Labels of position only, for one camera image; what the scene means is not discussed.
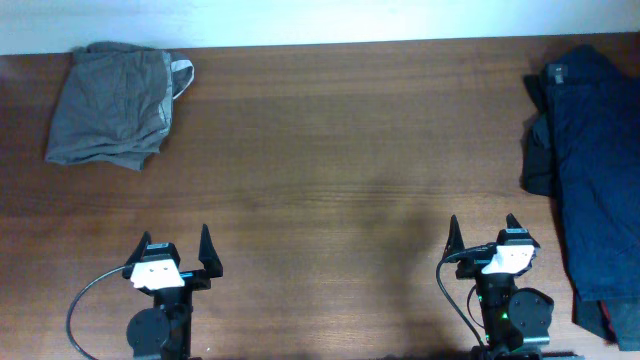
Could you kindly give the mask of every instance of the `black cloth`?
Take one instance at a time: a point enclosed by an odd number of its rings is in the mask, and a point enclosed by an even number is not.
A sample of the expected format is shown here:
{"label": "black cloth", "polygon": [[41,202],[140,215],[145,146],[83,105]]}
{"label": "black cloth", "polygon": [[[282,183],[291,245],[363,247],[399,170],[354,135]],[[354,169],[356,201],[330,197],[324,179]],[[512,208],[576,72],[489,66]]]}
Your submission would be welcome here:
{"label": "black cloth", "polygon": [[581,46],[525,86],[544,115],[527,139],[523,185],[558,200],[576,321],[605,338],[611,325],[622,350],[640,350],[640,79]]}

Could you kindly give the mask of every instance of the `gray fabric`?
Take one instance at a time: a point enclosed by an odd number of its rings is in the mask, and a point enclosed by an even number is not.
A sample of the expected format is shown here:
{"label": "gray fabric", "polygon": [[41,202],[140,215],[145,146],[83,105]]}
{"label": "gray fabric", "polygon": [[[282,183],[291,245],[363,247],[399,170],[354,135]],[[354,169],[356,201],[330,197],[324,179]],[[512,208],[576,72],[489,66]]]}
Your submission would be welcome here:
{"label": "gray fabric", "polygon": [[[193,65],[182,54],[120,43],[91,44],[73,60],[45,161],[142,170],[169,134],[173,99],[193,80]],[[172,64],[182,69],[173,73]]]}

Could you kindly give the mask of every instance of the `wood grain surface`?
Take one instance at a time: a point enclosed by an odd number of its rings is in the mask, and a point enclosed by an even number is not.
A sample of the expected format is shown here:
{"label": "wood grain surface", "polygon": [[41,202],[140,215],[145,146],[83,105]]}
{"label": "wood grain surface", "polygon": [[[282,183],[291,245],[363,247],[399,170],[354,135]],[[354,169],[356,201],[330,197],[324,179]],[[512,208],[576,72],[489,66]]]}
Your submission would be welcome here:
{"label": "wood grain surface", "polygon": [[[640,73],[633,34],[184,50],[196,80],[142,172],[44,163],[70,56],[0,57],[0,357],[80,359],[64,332],[76,292],[145,230],[200,267],[203,223],[225,275],[194,294],[194,356],[466,351],[473,335],[434,278],[449,217],[477,245],[513,212],[542,245],[518,285],[556,301],[547,350],[637,358],[572,324],[553,205],[520,188],[536,113],[521,78],[579,43]],[[463,305],[473,284],[453,271]],[[130,358],[126,326],[151,304],[113,277],[82,299],[74,333],[98,358]]]}

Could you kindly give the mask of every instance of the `white strap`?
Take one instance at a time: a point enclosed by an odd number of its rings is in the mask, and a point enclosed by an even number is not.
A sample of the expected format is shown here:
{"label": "white strap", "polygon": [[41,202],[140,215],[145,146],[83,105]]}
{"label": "white strap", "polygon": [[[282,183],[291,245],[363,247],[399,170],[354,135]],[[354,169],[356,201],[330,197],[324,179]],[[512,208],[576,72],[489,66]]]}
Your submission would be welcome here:
{"label": "white strap", "polygon": [[177,60],[171,63],[172,73],[184,70],[189,67],[191,68],[191,78],[189,79],[189,81],[187,81],[187,84],[182,88],[182,90],[180,90],[180,92],[173,97],[174,99],[177,99],[178,96],[182,95],[182,93],[189,87],[189,85],[191,85],[193,79],[196,77],[196,69],[193,67],[193,64],[189,60]]}

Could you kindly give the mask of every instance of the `navy blue fabric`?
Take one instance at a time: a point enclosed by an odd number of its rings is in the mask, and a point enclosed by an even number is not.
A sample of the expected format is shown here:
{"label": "navy blue fabric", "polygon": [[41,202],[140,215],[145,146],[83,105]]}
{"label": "navy blue fabric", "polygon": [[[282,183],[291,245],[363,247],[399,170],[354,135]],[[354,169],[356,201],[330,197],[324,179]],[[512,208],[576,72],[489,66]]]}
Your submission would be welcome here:
{"label": "navy blue fabric", "polygon": [[640,80],[590,46],[546,78],[569,272],[583,301],[640,296]]}

